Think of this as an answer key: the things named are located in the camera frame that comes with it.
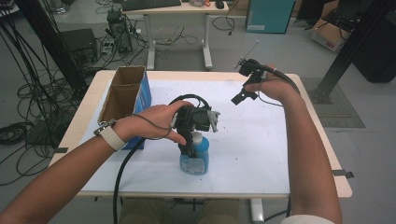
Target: blue box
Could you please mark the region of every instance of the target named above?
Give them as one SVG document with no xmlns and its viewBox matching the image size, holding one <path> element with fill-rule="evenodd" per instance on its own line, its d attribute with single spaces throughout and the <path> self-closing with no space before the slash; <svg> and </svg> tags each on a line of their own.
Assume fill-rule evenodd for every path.
<svg viewBox="0 0 396 224">
<path fill-rule="evenodd" d="M 246 27 L 248 33 L 285 34 L 294 0 L 250 0 Z"/>
<path fill-rule="evenodd" d="M 151 92 L 146 67 L 119 67 L 111 81 L 98 122 L 122 119 L 150 106 Z M 132 149 L 140 138 L 131 138 L 123 149 Z"/>
</svg>

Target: left hand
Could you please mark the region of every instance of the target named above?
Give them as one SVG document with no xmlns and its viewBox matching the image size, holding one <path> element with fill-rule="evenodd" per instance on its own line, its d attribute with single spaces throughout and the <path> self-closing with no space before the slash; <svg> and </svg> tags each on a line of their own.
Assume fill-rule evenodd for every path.
<svg viewBox="0 0 396 224">
<path fill-rule="evenodd" d="M 170 128 L 173 116 L 184 105 L 193 104 L 187 101 L 177 101 L 171 105 L 154 105 L 142 111 L 138 115 L 150 120 L 151 122 L 160 127 Z M 146 138 L 157 138 L 164 137 L 169 132 L 168 130 L 155 127 L 146 120 L 141 119 L 137 116 L 131 116 L 126 119 L 132 120 L 130 127 L 133 128 L 133 133 L 137 136 L 142 136 Z M 183 136 L 173 130 L 171 130 L 170 133 L 165 137 L 183 146 L 186 145 L 186 139 L 184 139 Z"/>
</svg>

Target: cardboard box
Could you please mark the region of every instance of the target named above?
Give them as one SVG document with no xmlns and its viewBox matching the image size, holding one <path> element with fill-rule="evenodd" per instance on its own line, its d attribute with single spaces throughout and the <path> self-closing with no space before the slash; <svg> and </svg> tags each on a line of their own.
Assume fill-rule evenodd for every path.
<svg viewBox="0 0 396 224">
<path fill-rule="evenodd" d="M 113 77 L 98 122 L 122 119 L 151 106 L 146 67 L 119 67 Z M 140 137 L 130 139 L 123 149 L 132 149 Z"/>
<path fill-rule="evenodd" d="M 338 0 L 324 4 L 321 19 L 312 28 L 313 32 L 311 35 L 313 40 L 332 51 L 341 49 L 350 36 L 349 32 L 323 20 L 337 7 Z"/>
</svg>

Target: shirt sleeve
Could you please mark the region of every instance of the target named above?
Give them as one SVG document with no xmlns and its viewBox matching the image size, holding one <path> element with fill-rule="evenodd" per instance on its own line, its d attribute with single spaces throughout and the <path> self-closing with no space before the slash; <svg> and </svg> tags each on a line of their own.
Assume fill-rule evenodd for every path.
<svg viewBox="0 0 396 224">
<path fill-rule="evenodd" d="M 334 223 L 323 217 L 296 215 L 283 219 L 280 224 L 334 224 Z"/>
</svg>

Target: table leg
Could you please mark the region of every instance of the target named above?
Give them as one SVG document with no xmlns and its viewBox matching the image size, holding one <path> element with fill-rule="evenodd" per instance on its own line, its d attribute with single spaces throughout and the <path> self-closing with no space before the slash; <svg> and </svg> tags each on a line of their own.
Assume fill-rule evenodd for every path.
<svg viewBox="0 0 396 224">
<path fill-rule="evenodd" d="M 155 60 L 155 41 L 152 40 L 151 36 L 151 22 L 149 20 L 149 15 L 144 15 L 146 32 L 148 36 L 148 65 L 147 70 L 154 70 L 154 60 Z"/>
<path fill-rule="evenodd" d="M 209 27 L 210 27 L 210 18 L 209 14 L 205 14 L 205 37 L 203 40 L 204 45 L 204 58 L 205 58 L 205 67 L 207 69 L 211 69 L 212 65 L 212 58 L 210 57 L 210 49 L 209 49 Z"/>
<path fill-rule="evenodd" d="M 264 222 L 262 199 L 250 199 L 250 215 L 251 215 L 251 220 L 254 223 Z"/>
</svg>

